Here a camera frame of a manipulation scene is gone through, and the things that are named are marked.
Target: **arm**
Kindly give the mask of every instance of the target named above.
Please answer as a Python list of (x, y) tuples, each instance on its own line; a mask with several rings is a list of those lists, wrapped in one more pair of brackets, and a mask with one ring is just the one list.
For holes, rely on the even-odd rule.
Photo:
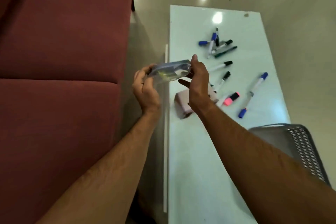
[(191, 67), (191, 83), (180, 83), (258, 223), (335, 223), (336, 192), (222, 112), (208, 98), (209, 74), (197, 56)]
[(125, 223), (149, 141), (160, 116), (153, 79), (142, 80), (150, 67), (134, 76), (133, 92), (143, 115), (129, 133), (80, 177), (49, 209), (38, 224)]

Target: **red sofa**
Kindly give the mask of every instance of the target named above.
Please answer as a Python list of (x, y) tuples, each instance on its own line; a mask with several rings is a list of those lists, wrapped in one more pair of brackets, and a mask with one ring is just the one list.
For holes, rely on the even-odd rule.
[(118, 141), (132, 0), (0, 0), (0, 223), (34, 223)]

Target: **table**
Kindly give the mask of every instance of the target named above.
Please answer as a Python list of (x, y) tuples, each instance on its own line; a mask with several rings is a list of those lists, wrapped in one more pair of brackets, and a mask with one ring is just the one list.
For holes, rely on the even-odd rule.
[[(219, 59), (207, 59), (208, 48), (197, 43), (210, 39), (216, 27), (221, 40), (232, 39), (238, 48)], [(207, 68), (233, 61), (227, 69), (212, 72), (210, 81), (217, 84), (226, 71), (231, 72), (218, 94), (241, 94), (231, 106), (222, 109), (243, 127), (290, 123), (260, 13), (172, 5), (169, 47), (170, 62), (191, 59), (194, 53)], [(245, 117), (238, 118), (248, 91), (263, 72), (269, 73), (268, 78), (256, 92)], [(192, 114), (184, 120), (177, 116), (174, 97), (184, 89), (177, 81), (169, 84), (169, 223), (256, 223), (198, 116)]]

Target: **forearm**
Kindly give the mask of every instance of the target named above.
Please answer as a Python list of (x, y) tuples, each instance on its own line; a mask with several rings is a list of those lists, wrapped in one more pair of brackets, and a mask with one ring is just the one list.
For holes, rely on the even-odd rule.
[(156, 116), (142, 116), (38, 223), (125, 223), (156, 123)]
[(213, 103), (196, 111), (259, 223), (335, 222), (335, 192), (292, 158), (254, 136)]

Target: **hand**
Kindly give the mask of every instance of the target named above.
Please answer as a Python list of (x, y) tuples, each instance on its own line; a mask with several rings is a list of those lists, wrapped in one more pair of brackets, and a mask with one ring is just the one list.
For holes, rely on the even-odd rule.
[(211, 100), (208, 94), (209, 73), (205, 65), (198, 61), (196, 54), (192, 56), (191, 72), (186, 77), (191, 78), (191, 82), (183, 79), (179, 79), (178, 82), (189, 88), (189, 104), (197, 112)]
[(133, 94), (137, 98), (143, 115), (154, 115), (157, 119), (160, 117), (160, 97), (158, 92), (153, 88), (153, 78), (147, 78), (144, 81), (154, 65), (144, 67), (134, 75)]

